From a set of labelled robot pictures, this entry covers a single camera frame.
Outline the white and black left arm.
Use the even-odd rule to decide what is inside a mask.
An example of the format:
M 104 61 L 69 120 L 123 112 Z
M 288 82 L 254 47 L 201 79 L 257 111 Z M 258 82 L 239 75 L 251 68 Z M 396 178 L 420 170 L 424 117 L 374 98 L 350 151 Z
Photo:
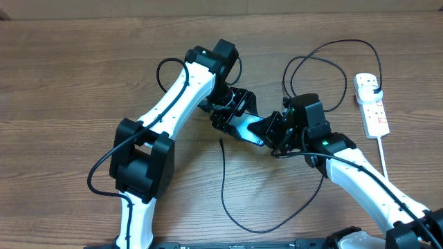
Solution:
M 123 119 L 116 129 L 109 175 L 122 201 L 120 234 L 112 248 L 149 248 L 158 199 L 174 174 L 175 140 L 196 108 L 211 114 L 214 128 L 255 145 L 264 141 L 248 126 L 259 121 L 255 95 L 226 82 L 235 45 L 221 39 L 212 50 L 190 49 L 183 69 L 159 102 L 137 121 Z

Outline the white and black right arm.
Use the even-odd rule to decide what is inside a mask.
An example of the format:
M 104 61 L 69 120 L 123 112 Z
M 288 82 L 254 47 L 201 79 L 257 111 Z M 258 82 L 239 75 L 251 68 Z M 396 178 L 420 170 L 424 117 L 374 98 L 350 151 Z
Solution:
M 332 132 L 315 93 L 286 98 L 275 111 L 248 125 L 273 155 L 305 157 L 325 178 L 342 187 L 375 221 L 383 238 L 348 227 L 325 239 L 325 248 L 441 248 L 442 211 L 431 211 L 378 172 L 347 136 Z

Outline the white power strip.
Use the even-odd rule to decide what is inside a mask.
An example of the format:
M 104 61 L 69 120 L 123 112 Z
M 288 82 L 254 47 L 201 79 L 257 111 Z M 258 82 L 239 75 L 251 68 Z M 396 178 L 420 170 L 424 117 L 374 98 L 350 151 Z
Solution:
M 377 77 L 370 73 L 359 73 L 353 79 L 355 93 L 358 84 L 375 85 L 379 88 Z M 382 100 L 370 104 L 359 104 L 363 128 L 367 138 L 381 138 L 390 133 Z

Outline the white charger plug adapter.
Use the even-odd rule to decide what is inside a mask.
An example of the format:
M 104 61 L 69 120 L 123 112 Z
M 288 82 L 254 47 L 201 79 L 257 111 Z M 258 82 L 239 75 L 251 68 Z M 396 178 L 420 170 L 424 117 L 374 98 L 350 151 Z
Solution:
M 356 88 L 356 101 L 359 104 L 370 104 L 382 100 L 383 91 L 375 93 L 378 87 L 375 85 L 358 84 Z

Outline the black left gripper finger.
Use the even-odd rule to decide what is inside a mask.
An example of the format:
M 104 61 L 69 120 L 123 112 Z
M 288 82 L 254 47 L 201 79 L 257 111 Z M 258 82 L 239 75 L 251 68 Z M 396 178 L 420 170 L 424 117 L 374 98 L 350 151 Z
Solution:
M 244 106 L 242 107 L 242 111 L 247 111 L 249 114 L 258 116 L 256 96 L 254 93 L 246 93 L 244 97 Z
M 222 131 L 235 139 L 245 140 L 245 137 L 242 135 L 240 130 L 236 126 L 228 124 L 227 122 L 222 125 Z

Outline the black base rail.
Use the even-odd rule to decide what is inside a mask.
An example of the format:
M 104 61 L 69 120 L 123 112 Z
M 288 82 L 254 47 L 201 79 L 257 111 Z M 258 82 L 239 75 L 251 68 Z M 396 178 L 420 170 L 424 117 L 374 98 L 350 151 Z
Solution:
M 351 235 L 343 237 L 339 243 L 343 248 L 385 248 L 385 241 L 369 235 Z M 194 243 L 178 242 L 153 243 L 149 249 L 323 249 L 334 248 L 326 239 L 296 239 L 295 241 L 250 242 L 250 243 Z

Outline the blue Galaxy smartphone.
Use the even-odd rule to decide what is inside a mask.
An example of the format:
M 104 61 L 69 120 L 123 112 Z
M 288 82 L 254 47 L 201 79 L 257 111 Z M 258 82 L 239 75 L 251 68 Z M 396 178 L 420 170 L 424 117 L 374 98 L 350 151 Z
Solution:
M 246 142 L 250 142 L 254 145 L 262 147 L 264 146 L 263 139 L 259 138 L 259 136 L 255 135 L 252 131 L 248 129 L 248 126 L 250 124 L 254 122 L 259 122 L 261 120 L 263 120 L 263 118 L 260 116 L 243 113 L 240 117 L 233 116 L 228 124 L 236 128 L 240 140 L 244 140 Z

